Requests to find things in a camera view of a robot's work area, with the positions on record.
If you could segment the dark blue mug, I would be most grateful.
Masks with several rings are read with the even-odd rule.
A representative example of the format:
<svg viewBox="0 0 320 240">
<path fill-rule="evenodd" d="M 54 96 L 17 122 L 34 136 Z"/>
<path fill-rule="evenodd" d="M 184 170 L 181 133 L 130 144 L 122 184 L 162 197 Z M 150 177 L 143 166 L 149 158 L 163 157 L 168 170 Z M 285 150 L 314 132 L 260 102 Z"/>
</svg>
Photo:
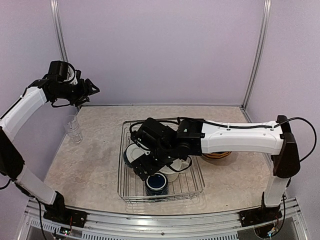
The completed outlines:
<svg viewBox="0 0 320 240">
<path fill-rule="evenodd" d="M 169 192 L 168 180 L 165 175 L 160 172 L 149 176 L 145 181 L 145 192 L 147 196 L 167 195 Z"/>
</svg>

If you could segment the clear glass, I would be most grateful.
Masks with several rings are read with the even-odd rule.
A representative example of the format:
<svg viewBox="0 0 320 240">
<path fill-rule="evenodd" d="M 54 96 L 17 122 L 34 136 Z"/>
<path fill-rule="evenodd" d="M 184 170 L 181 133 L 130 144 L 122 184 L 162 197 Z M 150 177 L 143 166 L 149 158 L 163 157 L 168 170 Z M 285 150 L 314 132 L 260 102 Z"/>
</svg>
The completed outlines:
<svg viewBox="0 0 320 240">
<path fill-rule="evenodd" d="M 82 131 L 78 125 L 67 125 L 65 130 L 75 144 L 79 144 L 83 140 Z"/>
<path fill-rule="evenodd" d="M 76 115 L 67 115 L 63 119 L 63 126 L 66 133 L 70 136 L 77 135 L 80 130 L 80 125 Z"/>
</svg>

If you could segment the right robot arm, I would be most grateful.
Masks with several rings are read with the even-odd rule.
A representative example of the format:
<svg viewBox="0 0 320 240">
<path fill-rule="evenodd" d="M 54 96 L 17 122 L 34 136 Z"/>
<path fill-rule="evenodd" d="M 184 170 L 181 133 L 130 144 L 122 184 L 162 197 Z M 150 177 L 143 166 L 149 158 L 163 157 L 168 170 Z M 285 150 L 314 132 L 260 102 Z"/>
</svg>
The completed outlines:
<svg viewBox="0 0 320 240">
<path fill-rule="evenodd" d="M 290 126 L 290 119 L 279 115 L 262 123 L 219 123 L 203 118 L 178 117 L 171 120 L 147 118 L 130 129 L 132 144 L 124 152 L 128 164 L 141 180 L 146 180 L 175 160 L 222 152 L 269 154 L 273 168 L 260 207 L 243 210 L 241 225 L 251 226 L 285 216 L 284 191 L 301 168 L 303 159 Z"/>
</svg>

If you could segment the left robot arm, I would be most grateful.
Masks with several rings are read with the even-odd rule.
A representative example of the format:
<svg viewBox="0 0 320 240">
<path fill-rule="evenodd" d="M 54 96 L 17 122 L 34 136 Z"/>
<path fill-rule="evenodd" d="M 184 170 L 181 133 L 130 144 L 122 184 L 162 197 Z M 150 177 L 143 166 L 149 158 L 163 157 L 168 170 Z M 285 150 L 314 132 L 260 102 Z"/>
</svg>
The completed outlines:
<svg viewBox="0 0 320 240">
<path fill-rule="evenodd" d="M 52 61 L 48 72 L 27 86 L 0 118 L 0 173 L 26 195 L 38 199 L 46 211 L 61 223 L 70 218 L 63 195 L 46 185 L 27 167 L 14 140 L 28 120 L 47 103 L 56 108 L 58 100 L 66 100 L 67 106 L 78 107 L 100 92 L 90 79 L 83 79 L 81 75 L 82 72 L 69 62 Z"/>
</svg>

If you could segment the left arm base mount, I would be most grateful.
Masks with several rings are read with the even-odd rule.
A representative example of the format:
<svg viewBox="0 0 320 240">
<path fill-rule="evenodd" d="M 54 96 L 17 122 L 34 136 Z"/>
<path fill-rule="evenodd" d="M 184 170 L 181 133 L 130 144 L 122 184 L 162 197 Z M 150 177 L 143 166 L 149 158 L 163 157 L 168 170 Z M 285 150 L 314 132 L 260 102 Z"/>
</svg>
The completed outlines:
<svg viewBox="0 0 320 240">
<path fill-rule="evenodd" d="M 45 205 L 45 212 L 43 217 L 46 220 L 50 220 L 70 227 L 84 228 L 88 213 L 81 210 L 64 208 L 58 209 L 51 205 Z"/>
</svg>

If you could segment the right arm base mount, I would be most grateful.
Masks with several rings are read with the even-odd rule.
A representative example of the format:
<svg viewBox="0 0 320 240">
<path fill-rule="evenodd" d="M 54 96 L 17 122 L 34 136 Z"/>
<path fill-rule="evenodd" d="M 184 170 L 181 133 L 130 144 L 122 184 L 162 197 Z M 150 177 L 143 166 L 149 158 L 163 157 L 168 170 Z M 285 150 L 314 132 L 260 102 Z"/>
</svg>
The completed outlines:
<svg viewBox="0 0 320 240">
<path fill-rule="evenodd" d="M 259 225 L 274 221 L 282 217 L 280 206 L 277 207 L 257 207 L 239 212 L 239 220 L 242 227 Z"/>
</svg>

